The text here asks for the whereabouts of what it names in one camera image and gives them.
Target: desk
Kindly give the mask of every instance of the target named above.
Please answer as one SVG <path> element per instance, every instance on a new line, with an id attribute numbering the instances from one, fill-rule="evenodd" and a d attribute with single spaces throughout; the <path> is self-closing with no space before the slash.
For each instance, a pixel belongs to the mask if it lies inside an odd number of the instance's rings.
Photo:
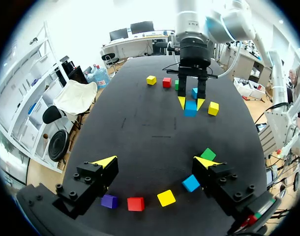
<path id="1" fill-rule="evenodd" d="M 228 68 L 233 63 L 238 49 L 238 47 L 231 46 L 230 50 L 226 51 L 226 54 L 228 54 L 229 57 Z M 250 76 L 250 72 L 253 67 L 257 68 L 260 71 L 259 77 Z M 270 74 L 271 69 L 269 67 L 266 67 L 262 60 L 259 60 L 257 57 L 250 54 L 247 50 L 241 48 L 239 61 L 235 65 L 229 77 L 231 78 L 231 80 L 233 80 L 234 77 L 245 78 L 246 80 L 251 79 L 259 84 L 262 84 L 263 86 L 267 86 Z"/>
<path id="2" fill-rule="evenodd" d="M 214 74 L 223 70 L 211 60 Z M 172 88 L 162 87 L 162 68 L 175 63 L 173 56 L 133 58 L 118 71 L 100 95 L 72 150 L 64 179 L 72 178 L 83 161 L 118 156 L 119 173 L 108 194 L 120 206 L 109 209 L 97 198 L 77 221 L 102 232 L 123 235 L 226 235 L 233 223 L 213 198 L 201 189 L 188 193 L 181 182 L 191 175 L 194 155 L 206 148 L 215 161 L 226 161 L 236 173 L 266 189 L 265 160 L 253 119 L 228 78 L 207 81 L 207 99 L 196 117 L 184 117 Z M 157 83 L 148 86 L 146 77 Z M 187 95 L 197 79 L 187 78 Z M 210 101 L 220 104 L 216 117 L 208 115 Z M 176 203 L 162 208 L 157 194 L 171 189 Z M 127 198 L 144 197 L 143 212 L 127 210 Z"/>
<path id="3" fill-rule="evenodd" d="M 145 36 L 145 37 L 138 37 L 138 38 L 124 38 L 121 40 L 115 40 L 110 43 L 107 43 L 103 47 L 101 47 L 101 49 L 102 49 L 103 54 L 105 54 L 105 52 L 104 52 L 105 49 L 115 47 L 116 54 L 119 55 L 118 48 L 117 48 L 118 45 L 140 42 L 140 41 L 147 41 L 147 40 L 152 41 L 153 39 L 163 39 L 164 41 L 168 42 L 168 36 L 164 36 L 164 35 Z"/>

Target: yellow cube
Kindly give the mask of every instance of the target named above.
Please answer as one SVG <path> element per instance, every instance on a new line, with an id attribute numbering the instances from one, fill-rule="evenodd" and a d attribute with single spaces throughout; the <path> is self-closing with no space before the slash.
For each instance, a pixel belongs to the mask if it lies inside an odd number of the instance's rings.
<path id="1" fill-rule="evenodd" d="M 176 202 L 171 190 L 167 190 L 157 195 L 158 199 L 163 207 Z"/>
<path id="2" fill-rule="evenodd" d="M 156 77 L 152 76 L 152 75 L 149 75 L 147 77 L 147 84 L 148 85 L 154 85 L 155 83 L 156 83 Z"/>
<path id="3" fill-rule="evenodd" d="M 210 102 L 209 108 L 208 108 L 208 114 L 216 116 L 219 111 L 219 104 L 215 102 Z"/>

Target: cube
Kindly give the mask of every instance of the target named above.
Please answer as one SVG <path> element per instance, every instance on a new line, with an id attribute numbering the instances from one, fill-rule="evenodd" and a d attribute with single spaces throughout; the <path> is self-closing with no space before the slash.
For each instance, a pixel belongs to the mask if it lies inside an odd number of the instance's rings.
<path id="1" fill-rule="evenodd" d="M 163 87 L 164 88 L 170 88 L 172 85 L 172 79 L 171 78 L 163 78 Z"/>
<path id="2" fill-rule="evenodd" d="M 193 88 L 191 91 L 191 95 L 193 99 L 197 99 L 198 88 Z"/>
<path id="3" fill-rule="evenodd" d="M 145 209 L 144 198 L 127 198 L 129 211 L 143 211 Z"/>
<path id="4" fill-rule="evenodd" d="M 208 147 L 200 157 L 209 161 L 213 161 L 215 158 L 215 153 Z"/>
<path id="5" fill-rule="evenodd" d="M 175 90 L 179 90 L 179 80 L 175 80 Z"/>
<path id="6" fill-rule="evenodd" d="M 105 194 L 101 199 L 101 205 L 114 209 L 118 207 L 118 197 Z"/>
<path id="7" fill-rule="evenodd" d="M 187 189 L 188 192 L 193 192 L 196 188 L 200 186 L 199 182 L 195 178 L 194 175 L 191 175 L 187 179 L 185 179 L 182 184 Z"/>
<path id="8" fill-rule="evenodd" d="M 219 111 L 219 104 L 215 102 L 210 102 L 209 108 L 208 108 L 208 114 L 216 116 Z"/>
<path id="9" fill-rule="evenodd" d="M 154 85 L 155 83 L 156 83 L 156 77 L 152 76 L 152 75 L 149 75 L 147 77 L 147 84 L 148 85 Z"/>
<path id="10" fill-rule="evenodd" d="M 157 197 L 163 207 L 176 202 L 171 190 L 160 193 Z"/>
<path id="11" fill-rule="evenodd" d="M 185 116 L 195 117 L 197 113 L 197 105 L 195 101 L 187 101 L 185 104 Z"/>

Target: black mount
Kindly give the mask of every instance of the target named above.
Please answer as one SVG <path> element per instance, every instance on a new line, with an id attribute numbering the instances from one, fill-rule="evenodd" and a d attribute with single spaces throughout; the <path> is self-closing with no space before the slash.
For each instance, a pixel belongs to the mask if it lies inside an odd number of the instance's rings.
<path id="1" fill-rule="evenodd" d="M 281 200 L 273 198 L 269 191 L 259 197 L 255 196 L 256 186 L 244 182 L 226 162 L 206 168 L 194 158 L 192 173 L 206 195 L 214 197 L 223 211 L 235 219 L 228 234 L 241 228 L 244 232 L 259 231 L 281 203 Z M 254 220 L 258 212 L 261 216 Z"/>

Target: wooden floor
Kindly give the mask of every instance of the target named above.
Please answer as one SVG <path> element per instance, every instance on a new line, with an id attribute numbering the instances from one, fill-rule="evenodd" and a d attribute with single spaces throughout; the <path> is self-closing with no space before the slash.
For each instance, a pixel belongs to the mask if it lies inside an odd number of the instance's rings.
<path id="1" fill-rule="evenodd" d="M 109 74 L 113 73 L 113 68 L 108 69 Z M 99 98 L 100 94 L 103 92 L 103 89 L 99 90 L 97 95 L 96 95 L 96 99 Z M 249 112 L 253 118 L 253 120 L 255 121 L 267 108 L 269 108 L 272 103 L 267 99 L 267 98 L 263 98 L 263 100 L 265 102 L 262 101 L 244 101 L 246 106 L 249 109 Z M 83 123 L 86 121 L 86 118 L 89 116 L 85 115 L 84 119 L 83 119 Z M 266 122 L 266 118 L 265 116 L 262 116 L 261 119 L 258 121 L 258 123 L 263 123 Z M 75 134 L 74 134 L 74 140 L 73 140 L 73 144 L 71 146 L 71 151 L 72 151 L 72 147 L 74 145 L 74 143 L 77 141 L 77 137 L 78 137 L 79 131 L 76 130 Z M 69 154 L 67 154 L 65 156 L 66 159 L 66 165 L 68 165 L 68 159 L 69 159 Z M 267 160 L 267 165 L 270 166 L 271 164 L 276 163 L 277 166 L 282 166 L 283 161 L 279 160 L 275 157 L 272 157 L 270 160 Z M 48 189 L 50 189 L 53 193 L 55 192 L 55 185 L 57 183 L 62 183 L 63 177 L 64 177 L 64 173 L 65 173 L 65 169 L 66 166 L 64 166 L 63 172 L 62 174 L 59 174 L 55 171 L 52 171 L 46 167 L 43 167 L 42 165 L 38 164 L 37 162 L 30 160 L 30 165 L 29 165 L 29 171 L 28 171 L 28 184 L 33 184 L 34 186 L 37 186 L 39 183 L 44 184 Z M 294 175 L 292 175 L 293 170 L 295 168 L 292 168 L 291 170 L 287 171 L 287 173 L 285 173 L 285 175 L 283 175 L 282 177 L 288 177 L 288 183 L 292 183 L 293 179 L 294 179 Z M 280 184 L 277 184 L 273 187 L 273 189 L 271 190 L 271 192 L 274 195 L 278 195 L 279 194 L 279 189 L 280 189 Z M 282 199 L 282 204 L 278 209 L 290 209 L 291 206 L 295 203 L 297 199 L 297 192 L 293 191 L 293 187 L 288 187 L 287 188 L 287 193 L 284 196 L 284 198 Z M 269 232 L 271 232 L 271 230 L 273 230 L 277 224 L 282 220 L 281 219 L 271 219 L 267 221 L 267 227 L 268 227 L 268 232 L 266 233 L 266 235 L 269 234 Z"/>

